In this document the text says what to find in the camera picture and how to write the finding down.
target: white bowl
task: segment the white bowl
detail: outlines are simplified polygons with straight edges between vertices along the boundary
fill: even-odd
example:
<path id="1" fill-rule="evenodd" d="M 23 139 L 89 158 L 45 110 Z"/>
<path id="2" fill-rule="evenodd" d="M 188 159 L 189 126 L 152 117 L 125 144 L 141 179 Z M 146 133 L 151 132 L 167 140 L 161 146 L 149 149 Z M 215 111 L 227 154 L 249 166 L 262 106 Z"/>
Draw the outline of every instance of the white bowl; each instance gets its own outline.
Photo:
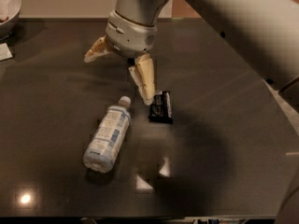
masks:
<path id="1" fill-rule="evenodd" d="M 9 36 L 16 24 L 21 10 L 21 0 L 0 0 L 0 19 L 8 17 L 8 20 L 0 22 L 0 39 Z"/>

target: paper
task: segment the paper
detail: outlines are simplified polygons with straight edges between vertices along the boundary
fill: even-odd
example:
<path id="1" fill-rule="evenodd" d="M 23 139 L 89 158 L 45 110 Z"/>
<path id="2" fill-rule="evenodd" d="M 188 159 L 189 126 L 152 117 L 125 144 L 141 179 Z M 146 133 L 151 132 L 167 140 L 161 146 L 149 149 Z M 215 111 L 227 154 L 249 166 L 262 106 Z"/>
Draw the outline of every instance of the paper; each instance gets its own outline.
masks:
<path id="1" fill-rule="evenodd" d="M 7 46 L 7 43 L 0 44 L 0 61 L 12 58 L 12 54 Z"/>

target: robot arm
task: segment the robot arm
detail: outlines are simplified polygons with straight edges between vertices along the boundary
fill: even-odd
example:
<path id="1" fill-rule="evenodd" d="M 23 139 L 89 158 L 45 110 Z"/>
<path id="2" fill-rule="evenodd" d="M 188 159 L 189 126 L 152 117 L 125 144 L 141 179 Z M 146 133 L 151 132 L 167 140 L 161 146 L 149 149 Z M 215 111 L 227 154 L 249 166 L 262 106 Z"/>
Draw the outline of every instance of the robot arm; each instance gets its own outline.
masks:
<path id="1" fill-rule="evenodd" d="M 186 0 L 274 90 L 299 110 L 299 5 L 291 0 Z M 114 51 L 135 58 L 130 73 L 150 104 L 154 94 L 153 46 L 156 21 L 167 0 L 118 0 L 107 36 L 86 54 L 86 60 Z M 293 210 L 299 219 L 299 175 L 293 181 L 279 223 Z"/>
<path id="2" fill-rule="evenodd" d="M 150 105 L 155 93 L 154 66 L 149 51 L 157 32 L 157 19 L 168 0 L 118 0 L 110 13 L 105 37 L 99 38 L 85 55 L 85 62 L 114 51 L 135 59 L 129 68 L 139 93 Z"/>

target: table surface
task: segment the table surface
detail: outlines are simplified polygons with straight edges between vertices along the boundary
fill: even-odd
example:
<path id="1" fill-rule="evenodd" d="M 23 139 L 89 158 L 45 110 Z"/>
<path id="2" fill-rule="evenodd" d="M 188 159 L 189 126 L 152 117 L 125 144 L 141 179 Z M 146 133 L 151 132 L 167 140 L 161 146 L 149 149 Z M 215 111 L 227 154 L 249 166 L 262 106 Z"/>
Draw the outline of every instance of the table surface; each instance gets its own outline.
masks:
<path id="1" fill-rule="evenodd" d="M 123 58 L 83 62 L 106 22 L 20 20 L 6 40 L 0 217 L 274 217 L 299 139 L 263 81 L 201 19 L 160 21 L 151 55 L 174 124 L 150 123 Z M 117 163 L 91 172 L 83 153 L 123 95 L 132 123 Z"/>

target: plastic water bottle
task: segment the plastic water bottle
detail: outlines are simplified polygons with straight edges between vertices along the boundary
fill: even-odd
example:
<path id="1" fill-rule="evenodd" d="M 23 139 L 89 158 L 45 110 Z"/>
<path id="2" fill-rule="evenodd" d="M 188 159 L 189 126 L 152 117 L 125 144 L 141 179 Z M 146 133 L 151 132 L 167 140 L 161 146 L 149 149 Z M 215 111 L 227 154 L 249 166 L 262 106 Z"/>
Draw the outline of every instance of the plastic water bottle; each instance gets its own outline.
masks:
<path id="1" fill-rule="evenodd" d="M 131 120 L 130 104 L 130 98 L 122 96 L 117 105 L 108 108 L 83 156 L 86 167 L 101 173 L 113 168 Z"/>

